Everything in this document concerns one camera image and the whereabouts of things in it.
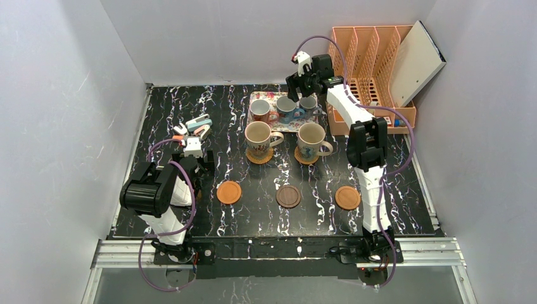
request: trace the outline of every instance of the marble tabletop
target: marble tabletop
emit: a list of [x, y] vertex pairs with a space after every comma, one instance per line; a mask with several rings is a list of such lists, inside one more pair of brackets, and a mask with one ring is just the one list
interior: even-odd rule
[[[358, 179], [346, 159], [345, 136], [326, 140], [334, 153], [314, 165], [300, 165], [293, 156], [296, 134], [285, 134], [282, 144], [274, 148], [274, 157], [264, 165], [246, 158], [244, 128], [254, 91], [284, 92], [284, 85], [208, 85], [192, 87], [154, 87], [134, 155], [133, 168], [144, 160], [158, 141], [173, 136], [172, 128], [201, 114], [210, 114], [212, 134], [203, 142], [204, 150], [215, 155], [215, 174], [205, 178], [201, 199], [196, 202], [196, 217], [190, 231], [193, 237], [262, 237], [262, 236], [344, 236], [361, 234], [362, 206], [346, 211], [337, 206], [334, 195], [341, 186], [357, 187]], [[326, 115], [319, 124], [326, 129]], [[171, 159], [176, 144], [157, 149], [153, 161], [159, 165]], [[404, 136], [388, 136], [387, 170], [398, 168], [408, 157]], [[234, 205], [223, 205], [216, 190], [224, 181], [236, 181], [243, 190]], [[301, 191], [302, 201], [293, 209], [278, 205], [275, 194], [285, 184]], [[385, 185], [388, 215], [397, 235], [432, 235], [433, 225], [414, 166], [388, 177]], [[188, 208], [174, 208], [185, 222]], [[148, 225], [132, 212], [120, 210], [111, 238], [141, 238]]]

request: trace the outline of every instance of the large mug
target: large mug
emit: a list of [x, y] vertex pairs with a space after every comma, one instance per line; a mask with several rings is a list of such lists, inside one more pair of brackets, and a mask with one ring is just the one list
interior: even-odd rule
[[312, 117], [316, 117], [322, 114], [321, 107], [317, 104], [317, 100], [313, 98], [312, 96], [308, 97], [302, 97], [298, 101], [298, 106], [304, 110], [305, 112], [305, 119], [310, 119]]
[[[313, 122], [304, 123], [298, 129], [298, 151], [302, 160], [310, 162], [316, 156], [328, 156], [332, 154], [334, 148], [329, 142], [324, 141], [325, 135], [326, 132], [324, 132], [324, 129]], [[328, 151], [321, 151], [320, 147], [322, 146], [325, 146]]]
[[276, 111], [282, 124], [288, 124], [295, 119], [304, 118], [306, 113], [304, 110], [297, 108], [296, 103], [287, 96], [278, 98]]
[[[265, 122], [251, 122], [244, 130], [246, 144], [251, 155], [258, 159], [265, 158], [269, 153], [269, 148], [274, 147], [284, 141], [284, 134], [271, 132], [270, 126]], [[270, 139], [279, 137], [273, 142]]]
[[262, 99], [254, 100], [254, 102], [250, 104], [250, 114], [255, 122], [266, 122], [267, 124], [270, 124], [271, 122], [278, 120], [278, 113], [270, 111], [269, 102]]

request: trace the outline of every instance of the brown coaster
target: brown coaster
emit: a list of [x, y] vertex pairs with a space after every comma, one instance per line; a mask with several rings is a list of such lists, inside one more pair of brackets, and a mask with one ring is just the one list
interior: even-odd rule
[[300, 191], [295, 186], [281, 186], [278, 191], [276, 191], [276, 201], [284, 208], [295, 207], [300, 203], [301, 198], [302, 195], [300, 195]]
[[302, 165], [311, 165], [311, 164], [315, 163], [317, 160], [319, 160], [318, 155], [313, 160], [310, 160], [310, 161], [303, 160], [302, 157], [300, 156], [300, 151], [298, 151], [298, 146], [294, 149], [294, 157]]
[[268, 153], [265, 157], [263, 158], [255, 158], [250, 150], [246, 149], [246, 157], [249, 161], [251, 161], [252, 163], [255, 163], [257, 165], [263, 165], [264, 163], [268, 163], [269, 160], [272, 158], [272, 155], [274, 155], [274, 149], [273, 148], [270, 148], [268, 149]]
[[217, 189], [217, 198], [222, 204], [231, 205], [237, 203], [241, 195], [243, 195], [241, 186], [229, 180], [223, 182]]
[[360, 193], [353, 187], [343, 186], [336, 191], [336, 203], [341, 209], [354, 210], [361, 201]]

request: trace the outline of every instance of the white wall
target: white wall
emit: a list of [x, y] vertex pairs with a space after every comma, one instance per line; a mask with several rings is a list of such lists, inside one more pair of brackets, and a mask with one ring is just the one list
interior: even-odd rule
[[98, 0], [0, 4], [2, 303], [80, 303], [144, 82]]
[[[311, 35], [333, 26], [414, 24], [433, 0], [101, 0], [145, 82], [282, 83]], [[326, 53], [326, 41], [304, 50]]]
[[537, 3], [438, 1], [447, 60], [418, 105], [417, 154], [480, 303], [534, 303]]

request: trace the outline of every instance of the gray floor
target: gray floor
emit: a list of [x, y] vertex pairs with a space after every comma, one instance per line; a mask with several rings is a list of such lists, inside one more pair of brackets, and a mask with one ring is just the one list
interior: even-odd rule
[[[146, 273], [168, 286], [164, 270]], [[169, 274], [168, 280], [183, 284], [188, 274]], [[357, 284], [335, 277], [233, 277], [197, 280], [180, 293], [163, 293], [149, 287], [137, 269], [103, 269], [95, 303], [462, 303], [451, 267], [398, 267], [378, 293]]]

